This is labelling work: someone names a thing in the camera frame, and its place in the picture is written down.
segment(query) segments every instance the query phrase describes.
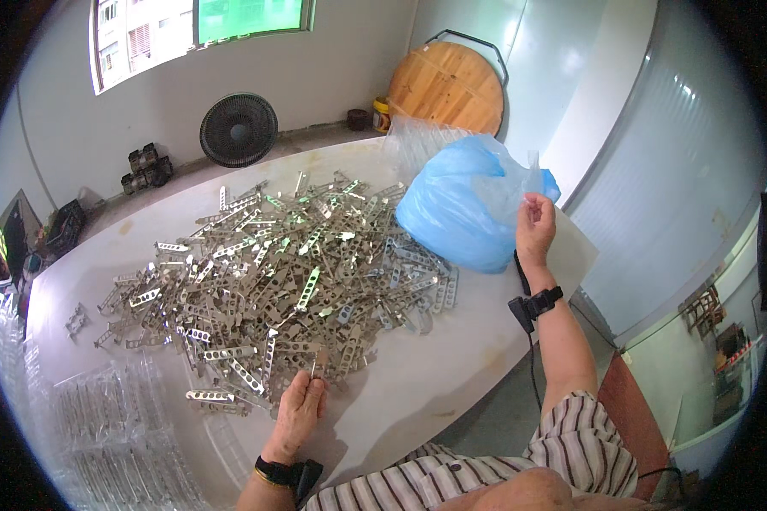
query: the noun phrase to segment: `window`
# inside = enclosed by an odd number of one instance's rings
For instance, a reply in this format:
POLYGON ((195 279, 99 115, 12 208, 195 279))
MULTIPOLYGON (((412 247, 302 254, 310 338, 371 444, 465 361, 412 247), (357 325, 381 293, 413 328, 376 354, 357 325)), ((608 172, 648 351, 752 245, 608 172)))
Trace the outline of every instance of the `window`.
POLYGON ((315 0, 95 0, 95 93, 201 46, 310 29, 315 0))
POLYGON ((100 25, 104 25, 107 21, 111 21, 113 18, 117 17, 116 0, 113 0, 113 2, 101 3, 99 13, 100 25))
POLYGON ((131 59, 131 71, 137 71, 149 64, 143 59, 150 59, 150 25, 136 27, 128 32, 131 59))
POLYGON ((302 0, 199 0, 199 41, 300 29, 302 0))
POLYGON ((117 47, 118 45, 113 43, 100 50, 100 58, 104 70, 110 71, 113 69, 113 62, 116 60, 116 57, 114 56, 117 54, 117 47))

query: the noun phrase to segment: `hand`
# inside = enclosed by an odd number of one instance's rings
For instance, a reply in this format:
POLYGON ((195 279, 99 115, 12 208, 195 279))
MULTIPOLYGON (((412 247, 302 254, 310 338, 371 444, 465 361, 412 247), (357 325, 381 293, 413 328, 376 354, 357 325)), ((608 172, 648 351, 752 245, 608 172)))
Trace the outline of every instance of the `hand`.
POLYGON ((324 415, 326 401, 326 382, 320 378, 310 380, 307 371, 299 371, 281 395, 276 428, 262 450, 262 459, 292 465, 298 448, 324 415))
POLYGON ((557 232, 554 203, 545 195, 527 193, 517 212, 517 259, 523 271, 545 267, 545 257, 557 232))

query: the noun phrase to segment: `electric fan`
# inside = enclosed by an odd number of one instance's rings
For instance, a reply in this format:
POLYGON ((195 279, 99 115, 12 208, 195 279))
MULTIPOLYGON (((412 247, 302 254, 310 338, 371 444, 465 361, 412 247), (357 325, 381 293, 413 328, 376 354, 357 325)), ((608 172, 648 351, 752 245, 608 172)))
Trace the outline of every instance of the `electric fan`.
POLYGON ((261 96, 237 92, 221 98, 199 128, 202 150, 228 169, 247 167, 273 147, 279 125, 273 107, 261 96))

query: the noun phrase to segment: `round wooden board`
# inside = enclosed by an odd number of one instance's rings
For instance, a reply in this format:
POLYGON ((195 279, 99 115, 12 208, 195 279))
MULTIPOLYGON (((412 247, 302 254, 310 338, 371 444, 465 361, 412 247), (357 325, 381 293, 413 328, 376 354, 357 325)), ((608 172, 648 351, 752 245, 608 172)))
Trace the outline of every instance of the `round wooden board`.
POLYGON ((475 50, 444 41, 409 52, 389 83, 389 114, 497 134, 503 88, 475 50))

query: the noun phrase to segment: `black wrist strap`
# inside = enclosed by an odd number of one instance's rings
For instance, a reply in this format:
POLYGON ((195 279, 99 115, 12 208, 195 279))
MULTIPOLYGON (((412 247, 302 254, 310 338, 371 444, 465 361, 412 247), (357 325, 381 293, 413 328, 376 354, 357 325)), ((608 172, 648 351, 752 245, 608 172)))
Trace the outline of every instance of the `black wrist strap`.
POLYGON ((509 309, 517 321, 520 322, 522 329, 531 334, 534 331, 532 323, 541 314, 549 312, 554 308, 556 301, 562 298, 562 289, 557 286, 552 290, 543 290, 530 299, 518 296, 509 301, 509 309))
POLYGON ((276 462, 266 462, 261 456, 256 459, 256 472, 268 483, 287 486, 295 493, 295 507, 303 503, 304 498, 316 486, 324 471, 324 465, 308 459, 293 466, 276 462))

